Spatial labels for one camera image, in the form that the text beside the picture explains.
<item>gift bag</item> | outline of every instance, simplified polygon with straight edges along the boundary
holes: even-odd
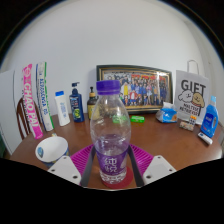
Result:
[[[199,75],[198,64],[198,74],[189,73],[190,61],[187,72],[176,71],[174,105],[179,119],[188,121],[194,115],[197,117],[196,123],[202,124],[209,103],[210,84],[208,78]]]

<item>bottle label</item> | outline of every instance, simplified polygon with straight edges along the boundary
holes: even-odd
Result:
[[[111,176],[122,173],[126,167],[127,151],[128,149],[119,155],[107,156],[96,150],[101,171]]]
[[[79,98],[78,97],[70,97],[72,116],[74,120],[80,119],[80,109],[79,109]]]
[[[66,113],[65,103],[60,103],[60,106],[61,106],[61,112],[63,114],[63,117],[66,118],[67,113]]]
[[[212,124],[214,116],[212,114],[205,114],[204,121],[202,123],[202,130],[206,131],[208,134],[211,134]]]
[[[88,114],[89,114],[89,119],[91,119],[92,112],[94,109],[95,105],[88,105]]]

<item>purple bottle cap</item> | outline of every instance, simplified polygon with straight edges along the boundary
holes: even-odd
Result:
[[[102,80],[96,82],[96,89],[99,95],[113,95],[120,93],[119,80]]]

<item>bottle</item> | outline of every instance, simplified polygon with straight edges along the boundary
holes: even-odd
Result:
[[[59,124],[60,126],[64,126],[70,122],[64,91],[55,93],[55,103],[58,111]]]
[[[215,129],[218,125],[218,111],[216,109],[216,97],[211,96],[211,102],[206,108],[206,114],[204,116],[201,131],[209,138],[212,138],[215,134]]]
[[[96,83],[99,99],[90,121],[90,134],[96,149],[102,181],[121,182],[127,172],[127,151],[131,138],[128,112],[119,98],[119,80]]]
[[[91,92],[89,93],[89,100],[87,101],[87,110],[88,110],[89,119],[91,120],[92,112],[95,107],[97,99],[96,99],[95,93],[93,92],[92,86],[90,87],[90,89],[91,89]]]
[[[72,87],[76,87],[79,82],[72,83]],[[75,122],[84,121],[84,114],[82,109],[82,95],[78,93],[78,90],[74,88],[72,94],[69,96],[72,116]]]

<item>group photo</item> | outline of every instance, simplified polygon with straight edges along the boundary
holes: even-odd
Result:
[[[120,81],[120,99],[127,107],[162,106],[169,101],[168,77],[145,73],[108,72],[105,80]]]

